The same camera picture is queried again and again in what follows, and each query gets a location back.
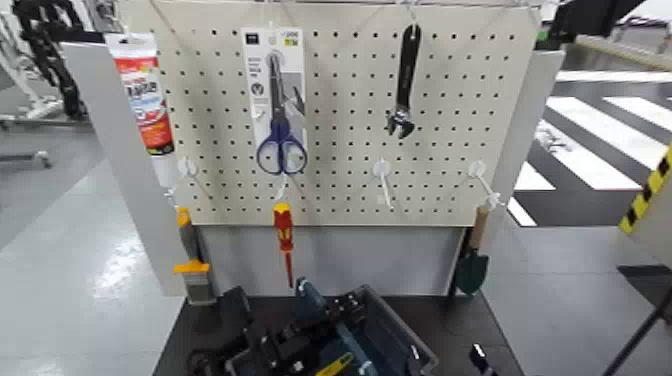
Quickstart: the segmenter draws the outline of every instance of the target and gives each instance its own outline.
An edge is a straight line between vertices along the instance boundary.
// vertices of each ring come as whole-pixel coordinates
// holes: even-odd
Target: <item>white stripe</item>
[[[509,213],[513,216],[513,218],[516,219],[516,222],[518,222],[519,225],[529,227],[529,226],[536,226],[537,222],[530,217],[529,214],[523,209],[522,206],[520,206],[520,203],[518,200],[515,198],[511,197],[509,200],[509,205],[507,205],[507,208],[509,209]]]
[[[606,97],[605,101],[672,131],[672,111],[639,97]]]
[[[551,154],[570,169],[579,179],[597,190],[633,189],[641,187],[602,158],[593,154],[571,137],[545,120],[539,122],[539,131],[548,130],[555,137]]]
[[[660,142],[576,98],[550,97],[546,105],[651,170],[667,152]]]
[[[560,71],[557,81],[672,82],[672,72]]]
[[[555,187],[532,165],[524,162],[514,189],[516,191],[553,191]]]

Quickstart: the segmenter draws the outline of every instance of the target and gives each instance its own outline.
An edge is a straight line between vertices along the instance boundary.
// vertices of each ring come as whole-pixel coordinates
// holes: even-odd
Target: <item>printed label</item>
[[[152,155],[173,152],[166,100],[159,84],[158,59],[118,58],[115,62],[147,151]]]

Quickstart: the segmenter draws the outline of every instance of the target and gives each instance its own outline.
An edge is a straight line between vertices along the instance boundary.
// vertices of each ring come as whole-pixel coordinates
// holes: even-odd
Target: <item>red screwdriver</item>
[[[289,210],[288,203],[278,202],[273,206],[273,226],[278,233],[280,251],[285,255],[287,280],[291,289],[294,287],[294,275],[292,274],[292,251],[294,250],[294,243],[292,241],[292,213]]]

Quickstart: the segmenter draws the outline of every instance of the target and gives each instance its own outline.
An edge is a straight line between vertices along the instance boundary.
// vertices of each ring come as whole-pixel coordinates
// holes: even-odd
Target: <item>scissors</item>
[[[257,164],[271,175],[294,175],[308,164],[308,154],[292,135],[283,100],[285,98],[277,54],[268,57],[271,93],[271,135],[257,149]]]

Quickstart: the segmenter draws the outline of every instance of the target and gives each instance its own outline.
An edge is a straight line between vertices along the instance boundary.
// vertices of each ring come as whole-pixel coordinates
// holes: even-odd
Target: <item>pegboard hook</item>
[[[180,178],[177,180],[177,182],[175,182],[175,185],[173,185],[166,191],[166,193],[163,194],[163,197],[168,199],[168,202],[175,208],[178,206],[177,201],[175,201],[175,191],[177,191],[177,187],[180,185],[182,180],[189,177],[198,183],[198,186],[203,189],[198,180],[196,180],[198,166],[196,166],[196,164],[192,162],[189,157],[182,157],[177,161],[177,170],[180,172]]]
[[[273,197],[275,201],[280,201],[283,197],[285,197],[285,188],[287,188],[288,182],[289,178],[287,177],[287,174],[282,174],[282,183],[280,184],[280,188],[278,188],[278,192],[275,194],[275,197]]]
[[[380,178],[380,185],[383,186],[383,196],[385,197],[385,204],[388,208],[394,209],[392,206],[392,200],[390,199],[390,191],[387,188],[387,181],[385,176],[389,175],[391,171],[390,162],[386,161],[382,157],[376,164],[373,165],[373,175]]]
[[[413,21],[413,32],[411,33],[411,40],[415,40],[416,29],[418,28],[418,15],[415,14],[413,7],[418,5],[420,0],[398,0],[397,4],[405,4],[406,10],[411,15],[411,20]]]
[[[499,198],[502,196],[501,193],[495,192],[492,190],[492,187],[488,182],[483,179],[483,174],[485,173],[486,165],[483,161],[478,160],[473,162],[469,166],[469,171],[468,175],[470,179],[478,179],[479,182],[481,182],[481,186],[483,186],[483,189],[485,192],[488,194],[485,197],[485,204],[488,206],[489,210],[495,210],[498,205],[505,206],[503,202],[499,200]]]

